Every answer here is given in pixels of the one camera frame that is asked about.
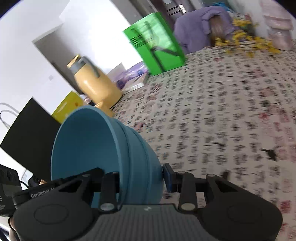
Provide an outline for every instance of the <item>table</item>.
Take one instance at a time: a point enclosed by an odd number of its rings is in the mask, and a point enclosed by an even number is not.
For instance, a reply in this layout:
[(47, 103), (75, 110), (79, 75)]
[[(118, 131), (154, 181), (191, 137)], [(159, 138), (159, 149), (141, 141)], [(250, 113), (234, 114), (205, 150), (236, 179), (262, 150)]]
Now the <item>table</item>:
[[(230, 171), (230, 182), (281, 210), (277, 239), (296, 240), (295, 51), (248, 58), (202, 49), (124, 95), (114, 112), (175, 171), (202, 178)], [(178, 195), (165, 191), (162, 202)]]

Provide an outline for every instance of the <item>yellow thermos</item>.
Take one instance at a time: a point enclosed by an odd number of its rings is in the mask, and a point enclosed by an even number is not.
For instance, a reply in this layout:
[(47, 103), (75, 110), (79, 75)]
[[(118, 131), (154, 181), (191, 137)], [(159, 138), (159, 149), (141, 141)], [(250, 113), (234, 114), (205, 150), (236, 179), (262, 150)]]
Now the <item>yellow thermos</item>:
[(108, 110), (117, 103), (122, 93), (109, 77), (85, 56), (77, 55), (67, 68), (73, 73), (79, 88), (93, 100), (96, 107), (112, 115)]

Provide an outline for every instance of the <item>green box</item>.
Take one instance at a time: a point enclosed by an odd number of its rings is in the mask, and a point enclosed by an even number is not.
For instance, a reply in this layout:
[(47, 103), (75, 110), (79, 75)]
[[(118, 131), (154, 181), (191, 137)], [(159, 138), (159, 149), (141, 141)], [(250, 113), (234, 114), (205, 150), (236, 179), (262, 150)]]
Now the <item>green box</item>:
[(184, 65), (185, 55), (159, 12), (149, 14), (123, 32), (152, 75)]

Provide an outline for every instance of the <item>purple cloth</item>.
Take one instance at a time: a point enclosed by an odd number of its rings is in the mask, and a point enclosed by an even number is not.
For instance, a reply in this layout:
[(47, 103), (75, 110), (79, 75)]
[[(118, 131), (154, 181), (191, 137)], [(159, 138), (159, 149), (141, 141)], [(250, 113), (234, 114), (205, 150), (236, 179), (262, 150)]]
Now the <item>purple cloth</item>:
[(211, 28), (209, 20), (215, 15), (221, 17), (226, 38), (230, 39), (231, 33), (237, 28), (232, 25), (232, 18), (221, 6), (204, 7), (177, 18), (174, 35), (185, 54), (210, 46), (208, 34), (211, 33)]

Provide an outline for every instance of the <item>gray handle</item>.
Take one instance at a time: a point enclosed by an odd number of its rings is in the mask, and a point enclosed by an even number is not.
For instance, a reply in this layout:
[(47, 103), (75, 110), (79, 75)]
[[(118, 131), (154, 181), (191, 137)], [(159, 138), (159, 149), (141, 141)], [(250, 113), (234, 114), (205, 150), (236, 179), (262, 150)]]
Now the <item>gray handle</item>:
[(85, 56), (82, 56), (79, 60), (79, 62), (84, 61), (85, 63), (89, 64), (91, 66), (91, 68), (93, 69), (95, 75), (97, 76), (97, 78), (100, 77), (100, 73), (98, 72), (98, 70), (96, 69), (96, 67), (94, 66), (94, 64)]

